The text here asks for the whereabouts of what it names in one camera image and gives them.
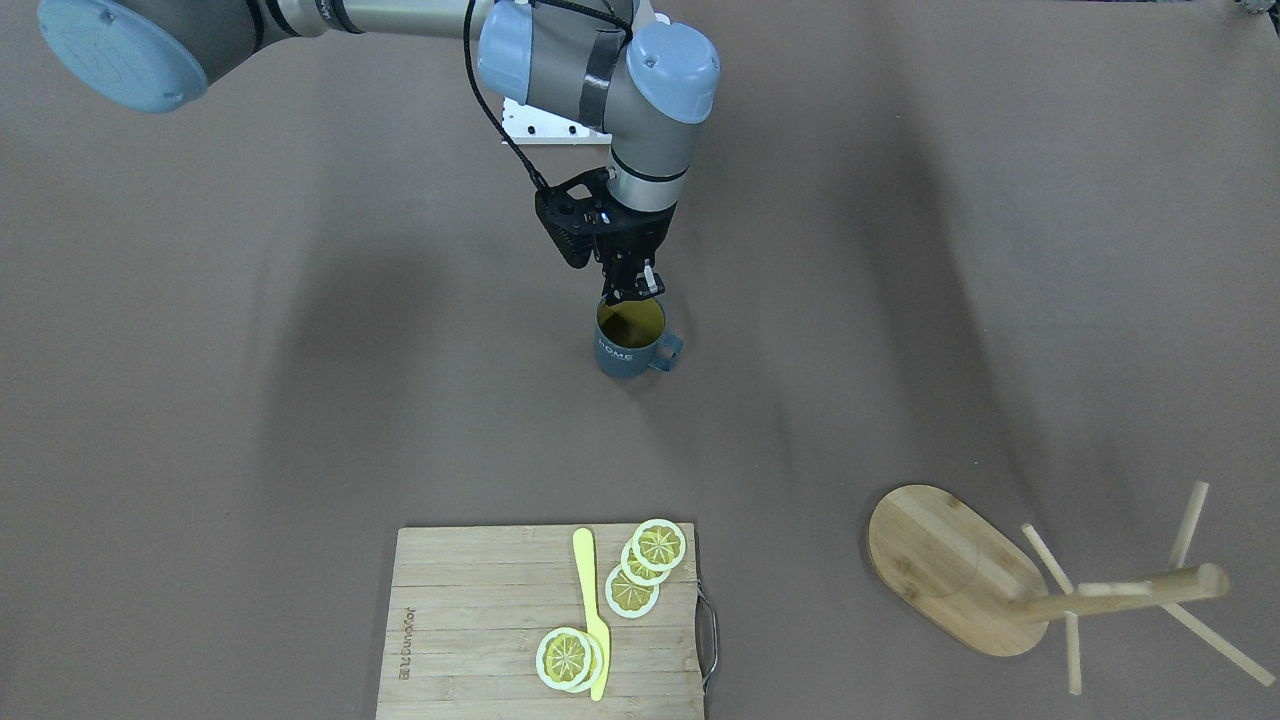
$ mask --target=yellow knife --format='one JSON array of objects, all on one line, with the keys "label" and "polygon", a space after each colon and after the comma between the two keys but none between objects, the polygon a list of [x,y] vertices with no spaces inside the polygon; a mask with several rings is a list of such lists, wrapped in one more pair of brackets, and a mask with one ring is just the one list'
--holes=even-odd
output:
[{"label": "yellow knife", "polygon": [[573,530],[573,562],[577,564],[577,582],[582,585],[586,632],[604,650],[600,676],[591,683],[591,700],[599,701],[604,696],[604,682],[609,679],[609,626],[600,619],[600,607],[595,600],[595,536],[590,528]]}]

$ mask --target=mug handle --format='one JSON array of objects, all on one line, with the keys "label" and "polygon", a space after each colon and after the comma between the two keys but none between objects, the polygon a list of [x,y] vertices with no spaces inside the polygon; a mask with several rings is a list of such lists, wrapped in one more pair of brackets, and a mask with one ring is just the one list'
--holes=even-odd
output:
[{"label": "mug handle", "polygon": [[[658,348],[663,347],[671,351],[671,357],[660,357],[658,355]],[[649,361],[649,366],[662,373],[669,373],[671,369],[676,366],[676,360],[680,357],[680,351],[684,348],[685,341],[671,333],[662,333],[662,337],[658,338],[658,347],[654,348],[653,360]]]}]

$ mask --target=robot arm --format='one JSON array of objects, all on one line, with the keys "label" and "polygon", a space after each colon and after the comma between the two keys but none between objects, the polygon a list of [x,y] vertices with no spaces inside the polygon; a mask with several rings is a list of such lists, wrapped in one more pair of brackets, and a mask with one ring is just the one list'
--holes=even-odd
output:
[{"label": "robot arm", "polygon": [[658,22],[649,0],[42,0],[38,17],[77,77],[148,113],[197,100],[289,37],[457,38],[470,26],[489,88],[612,133],[605,168],[554,187],[531,173],[539,220],[571,266],[603,265],[609,304],[664,290],[654,255],[719,78],[710,41]]}]

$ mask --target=wooden peg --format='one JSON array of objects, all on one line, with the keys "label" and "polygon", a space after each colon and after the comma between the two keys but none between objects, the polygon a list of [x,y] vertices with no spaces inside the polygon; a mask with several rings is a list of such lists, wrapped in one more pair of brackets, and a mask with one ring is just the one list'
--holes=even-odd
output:
[{"label": "wooden peg", "polygon": [[1032,547],[1036,550],[1036,555],[1039,556],[1041,562],[1048,568],[1048,574],[1053,575],[1053,579],[1057,580],[1057,587],[1062,588],[1062,592],[1066,594],[1075,592],[1075,588],[1071,587],[1071,580],[1066,579],[1066,573],[1062,571],[1062,566],[1057,564],[1057,559],[1055,559],[1053,553],[1048,551],[1048,546],[1044,544],[1044,541],[1041,539],[1039,533],[1036,532],[1036,528],[1033,528],[1030,523],[1023,523],[1023,534],[1027,536],[1027,539],[1032,543]]},{"label": "wooden peg", "polygon": [[1151,594],[1108,594],[1084,597],[1074,594],[1051,594],[1014,602],[1009,606],[1010,618],[1019,623],[1046,623],[1062,618],[1064,612],[1076,615],[1100,615],[1120,612],[1170,602],[1187,602],[1221,597],[1230,589],[1230,582],[1221,568],[1212,564],[1184,568],[1162,575],[1147,578],[1152,584]]},{"label": "wooden peg", "polygon": [[1064,612],[1066,620],[1066,689],[1071,694],[1084,692],[1084,682],[1080,675],[1080,616],[1075,612]]},{"label": "wooden peg", "polygon": [[1226,642],[1226,638],[1215,633],[1206,625],[1201,623],[1198,618],[1183,609],[1178,603],[1161,605],[1165,612],[1174,616],[1175,620],[1187,626],[1188,630],[1199,635],[1199,638],[1210,644],[1213,650],[1221,652],[1228,660],[1235,662],[1240,670],[1244,670],[1253,676],[1254,680],[1262,683],[1265,687],[1271,687],[1276,682],[1276,676],[1267,673],[1265,667],[1254,662],[1248,655],[1240,652],[1238,647]]},{"label": "wooden peg", "polygon": [[1178,527],[1174,551],[1169,555],[1170,570],[1176,570],[1187,562],[1187,548],[1192,546],[1192,536],[1196,533],[1196,524],[1199,523],[1199,511],[1204,507],[1206,495],[1208,495],[1208,483],[1197,482],[1192,488],[1190,500],[1187,501],[1183,524]]},{"label": "wooden peg", "polygon": [[1106,597],[1108,594],[1151,594],[1156,585],[1148,580],[1140,583],[1080,583],[1075,592],[1084,597]]}]

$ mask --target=toy lemon slice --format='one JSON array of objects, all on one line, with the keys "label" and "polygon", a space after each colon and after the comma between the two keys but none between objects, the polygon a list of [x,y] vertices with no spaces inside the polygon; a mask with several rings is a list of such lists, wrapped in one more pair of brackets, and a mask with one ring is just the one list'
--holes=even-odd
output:
[{"label": "toy lemon slice", "polygon": [[622,573],[637,585],[657,585],[671,575],[671,570],[650,570],[640,564],[631,542],[622,546]]},{"label": "toy lemon slice", "polygon": [[575,688],[591,671],[591,641],[586,633],[573,628],[556,628],[538,644],[538,676],[552,689]]},{"label": "toy lemon slice", "polygon": [[600,647],[600,641],[586,633],[582,634],[586,635],[588,646],[591,648],[591,670],[588,671],[586,678],[581,683],[566,689],[564,692],[567,693],[580,693],[590,689],[600,676],[600,670],[604,670],[604,648]]},{"label": "toy lemon slice", "polygon": [[604,600],[622,618],[641,618],[658,602],[658,585],[637,585],[618,565],[604,580]]},{"label": "toy lemon slice", "polygon": [[645,520],[631,536],[636,562],[654,573],[671,570],[685,559],[685,533],[671,520]]}]

